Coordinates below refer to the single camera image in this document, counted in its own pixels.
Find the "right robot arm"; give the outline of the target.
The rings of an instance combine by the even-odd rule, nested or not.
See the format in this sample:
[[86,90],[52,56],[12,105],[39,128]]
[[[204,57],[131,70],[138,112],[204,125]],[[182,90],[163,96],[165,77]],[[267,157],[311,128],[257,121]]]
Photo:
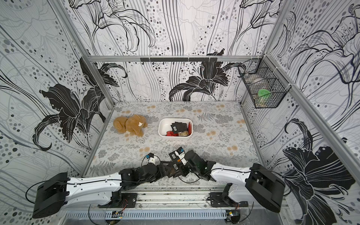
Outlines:
[[185,152],[182,147],[169,156],[176,172],[182,176],[193,173],[200,180],[225,183],[221,198],[230,207],[240,202],[257,202],[271,212],[279,213],[281,210],[286,184],[261,164],[225,166],[205,161],[193,150]]

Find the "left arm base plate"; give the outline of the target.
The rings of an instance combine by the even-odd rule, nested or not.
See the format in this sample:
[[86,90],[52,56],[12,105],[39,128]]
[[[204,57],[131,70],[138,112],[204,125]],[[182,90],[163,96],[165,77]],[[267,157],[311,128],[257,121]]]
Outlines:
[[105,205],[98,205],[99,208],[135,208],[137,193],[112,192],[110,202]]

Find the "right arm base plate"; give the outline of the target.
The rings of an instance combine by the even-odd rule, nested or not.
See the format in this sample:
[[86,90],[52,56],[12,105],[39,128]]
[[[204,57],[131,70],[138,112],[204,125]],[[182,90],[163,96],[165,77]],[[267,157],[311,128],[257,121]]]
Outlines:
[[223,194],[220,192],[209,193],[209,197],[207,197],[207,201],[210,202],[211,207],[213,208],[233,207],[237,209],[237,208],[243,208],[249,206],[247,201],[235,202],[231,200],[229,197],[223,196]]

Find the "red foil tea bag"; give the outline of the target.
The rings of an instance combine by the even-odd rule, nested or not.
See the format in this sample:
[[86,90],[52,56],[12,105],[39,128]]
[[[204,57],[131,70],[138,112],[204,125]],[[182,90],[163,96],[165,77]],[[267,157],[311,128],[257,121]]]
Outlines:
[[179,134],[178,134],[178,133],[174,133],[173,131],[167,131],[166,136],[167,136],[167,137],[178,137]]

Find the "black tea bag sachet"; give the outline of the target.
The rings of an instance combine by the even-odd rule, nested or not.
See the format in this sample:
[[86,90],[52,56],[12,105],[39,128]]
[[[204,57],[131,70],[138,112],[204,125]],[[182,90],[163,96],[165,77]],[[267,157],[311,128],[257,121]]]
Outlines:
[[171,124],[171,128],[174,134],[178,134],[187,131],[188,124],[184,122],[174,122]]

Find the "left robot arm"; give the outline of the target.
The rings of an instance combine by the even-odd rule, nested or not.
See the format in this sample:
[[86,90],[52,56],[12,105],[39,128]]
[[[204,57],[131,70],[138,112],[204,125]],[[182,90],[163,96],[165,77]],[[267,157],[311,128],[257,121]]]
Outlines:
[[148,163],[98,177],[70,178],[66,172],[59,173],[39,183],[32,217],[45,218],[69,206],[93,204],[114,208],[122,202],[122,191],[155,182],[168,176],[170,170],[163,163]]

